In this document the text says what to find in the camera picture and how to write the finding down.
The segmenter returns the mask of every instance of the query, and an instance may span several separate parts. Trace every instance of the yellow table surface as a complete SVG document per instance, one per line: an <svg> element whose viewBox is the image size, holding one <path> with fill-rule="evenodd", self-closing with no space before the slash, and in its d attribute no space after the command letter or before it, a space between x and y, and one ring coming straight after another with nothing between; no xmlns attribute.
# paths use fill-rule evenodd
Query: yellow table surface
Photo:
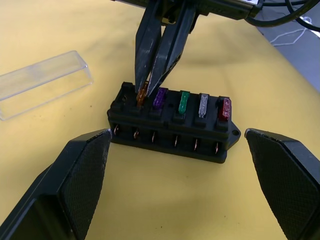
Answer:
<svg viewBox="0 0 320 240"><path fill-rule="evenodd" d="M0 73L77 50L94 84L0 122L0 222L68 140L108 126L134 81L143 9L109 0L0 2ZM261 192L246 128L280 133L320 158L320 96L253 26L201 16L163 84L229 96L242 131L225 164L111 144L87 240L285 240Z"/></svg>

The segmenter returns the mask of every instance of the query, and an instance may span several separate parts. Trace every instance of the fuse box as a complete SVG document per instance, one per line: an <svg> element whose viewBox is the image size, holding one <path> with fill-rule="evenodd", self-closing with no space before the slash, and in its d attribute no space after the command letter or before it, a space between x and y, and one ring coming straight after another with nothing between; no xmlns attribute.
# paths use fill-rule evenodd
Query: fuse box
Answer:
<svg viewBox="0 0 320 240"><path fill-rule="evenodd" d="M130 82L107 116L113 143L220 164L241 135L228 97L160 88L142 102Z"/></svg>

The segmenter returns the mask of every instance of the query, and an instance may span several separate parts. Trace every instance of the transparent lid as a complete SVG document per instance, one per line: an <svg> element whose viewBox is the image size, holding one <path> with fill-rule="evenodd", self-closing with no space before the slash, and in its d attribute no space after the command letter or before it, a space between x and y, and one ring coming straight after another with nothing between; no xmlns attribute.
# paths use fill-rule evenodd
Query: transparent lid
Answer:
<svg viewBox="0 0 320 240"><path fill-rule="evenodd" d="M3 74L0 119L9 119L92 82L88 65L76 51Z"/></svg>

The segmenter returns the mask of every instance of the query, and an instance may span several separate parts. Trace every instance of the red fuse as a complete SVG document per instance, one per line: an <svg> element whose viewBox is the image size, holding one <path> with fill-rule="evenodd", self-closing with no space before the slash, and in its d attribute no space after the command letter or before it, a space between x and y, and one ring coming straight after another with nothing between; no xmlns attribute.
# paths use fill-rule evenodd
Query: red fuse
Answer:
<svg viewBox="0 0 320 240"><path fill-rule="evenodd" d="M230 117L231 100L229 98L223 99L222 106L219 111L218 119L220 121L228 121Z"/></svg>

